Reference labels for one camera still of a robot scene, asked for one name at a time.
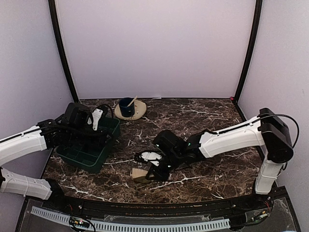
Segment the striped brown red sock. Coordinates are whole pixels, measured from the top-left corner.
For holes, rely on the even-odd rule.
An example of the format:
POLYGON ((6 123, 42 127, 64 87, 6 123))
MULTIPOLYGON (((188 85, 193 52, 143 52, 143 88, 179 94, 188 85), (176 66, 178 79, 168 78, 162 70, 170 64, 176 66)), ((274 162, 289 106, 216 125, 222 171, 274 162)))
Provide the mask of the striped brown red sock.
POLYGON ((148 173, 147 170, 133 168, 130 176, 135 182, 149 183, 149 180, 146 179, 147 173, 148 173))

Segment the green plastic divided tray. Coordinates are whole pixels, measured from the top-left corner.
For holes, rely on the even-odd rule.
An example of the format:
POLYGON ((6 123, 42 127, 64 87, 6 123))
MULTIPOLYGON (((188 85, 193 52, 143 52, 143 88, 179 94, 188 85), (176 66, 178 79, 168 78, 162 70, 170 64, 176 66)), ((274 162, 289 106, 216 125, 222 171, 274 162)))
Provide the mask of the green plastic divided tray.
POLYGON ((98 129, 109 129, 109 132, 112 133, 112 139, 109 139, 103 148, 91 145, 59 146, 56 149, 57 155, 69 165, 92 174, 99 173, 104 162, 111 153, 115 140, 120 135, 120 120, 115 117, 101 119, 98 123, 98 129))

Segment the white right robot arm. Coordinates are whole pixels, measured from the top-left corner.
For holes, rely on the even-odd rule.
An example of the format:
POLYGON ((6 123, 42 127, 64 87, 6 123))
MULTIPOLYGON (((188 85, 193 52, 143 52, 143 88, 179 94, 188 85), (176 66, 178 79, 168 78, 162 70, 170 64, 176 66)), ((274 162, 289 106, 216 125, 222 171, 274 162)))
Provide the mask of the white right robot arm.
POLYGON ((245 122, 216 131, 203 130, 187 140, 163 130, 153 140, 159 152, 144 151, 137 153, 134 159, 152 164, 145 177, 147 180, 167 181, 170 172, 183 164, 190 165, 241 148, 265 146, 267 152, 255 180, 254 193, 246 200, 246 205, 256 210, 265 202, 265 195, 271 192, 279 173, 294 155, 296 142, 291 140, 289 127, 282 117, 294 121, 291 116, 262 108, 259 115, 245 122))

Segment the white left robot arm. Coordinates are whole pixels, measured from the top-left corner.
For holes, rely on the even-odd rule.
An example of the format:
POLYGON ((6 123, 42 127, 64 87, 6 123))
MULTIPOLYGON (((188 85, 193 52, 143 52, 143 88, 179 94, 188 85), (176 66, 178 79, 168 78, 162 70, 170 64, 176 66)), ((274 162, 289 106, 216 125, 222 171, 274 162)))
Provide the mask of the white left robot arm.
MULTIPOLYGON (((0 142, 1 166, 25 155, 58 146, 86 145, 103 148, 113 138, 109 129, 98 129, 102 110, 64 113, 48 119, 0 142)), ((68 199, 53 179, 36 179, 1 167, 0 191, 49 200, 58 211, 68 207, 68 199)))

